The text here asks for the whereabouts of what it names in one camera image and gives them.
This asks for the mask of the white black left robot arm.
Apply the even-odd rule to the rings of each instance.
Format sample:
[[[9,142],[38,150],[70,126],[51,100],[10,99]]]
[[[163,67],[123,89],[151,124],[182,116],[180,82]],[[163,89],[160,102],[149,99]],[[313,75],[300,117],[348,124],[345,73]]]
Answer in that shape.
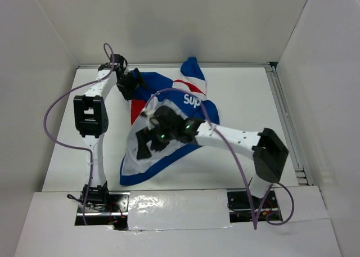
[[[132,75],[127,60],[114,54],[110,55],[109,62],[98,68],[97,79],[90,89],[73,99],[75,127],[91,152],[89,181],[82,190],[82,200],[86,206],[93,206],[98,211],[111,206],[103,160],[103,141],[109,127],[106,97],[116,86],[125,100],[132,100],[135,90],[144,83],[138,69]]]

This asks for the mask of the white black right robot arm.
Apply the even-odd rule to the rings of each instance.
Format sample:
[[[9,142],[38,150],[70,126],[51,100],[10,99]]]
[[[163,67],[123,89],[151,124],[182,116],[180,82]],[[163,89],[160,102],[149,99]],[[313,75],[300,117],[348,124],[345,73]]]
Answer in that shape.
[[[148,159],[164,151],[172,141],[182,144],[228,149],[254,162],[255,174],[248,183],[246,203],[252,208],[264,203],[271,185],[281,180],[289,151],[274,130],[248,132],[211,123],[208,119],[183,118],[168,106],[143,109],[145,126],[136,133],[137,159]]]

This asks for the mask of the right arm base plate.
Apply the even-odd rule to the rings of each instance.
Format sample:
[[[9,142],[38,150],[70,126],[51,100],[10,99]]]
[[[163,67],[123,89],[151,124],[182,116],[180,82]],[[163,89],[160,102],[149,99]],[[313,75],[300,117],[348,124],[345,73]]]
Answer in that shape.
[[[246,191],[228,191],[229,220],[231,223],[252,222],[250,203]],[[271,190],[261,208],[258,221],[282,221],[276,194]]]

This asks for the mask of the blue white red jacket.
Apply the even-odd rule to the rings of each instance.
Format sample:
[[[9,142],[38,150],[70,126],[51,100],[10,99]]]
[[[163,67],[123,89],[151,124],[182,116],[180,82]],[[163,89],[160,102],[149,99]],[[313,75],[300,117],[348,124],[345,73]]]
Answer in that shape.
[[[130,103],[131,128],[120,164],[121,186],[133,186],[199,148],[186,133],[208,119],[219,124],[216,105],[206,96],[206,79],[197,58],[189,57],[179,73],[129,71],[118,89]]]

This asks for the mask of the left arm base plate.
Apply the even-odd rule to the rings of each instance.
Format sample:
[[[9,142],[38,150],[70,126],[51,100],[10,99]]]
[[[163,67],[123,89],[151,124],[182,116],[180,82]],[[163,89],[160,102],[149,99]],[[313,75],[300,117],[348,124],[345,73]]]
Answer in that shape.
[[[109,226],[115,230],[128,229],[129,192],[110,192],[107,204],[88,202],[85,210],[79,204],[75,226]]]

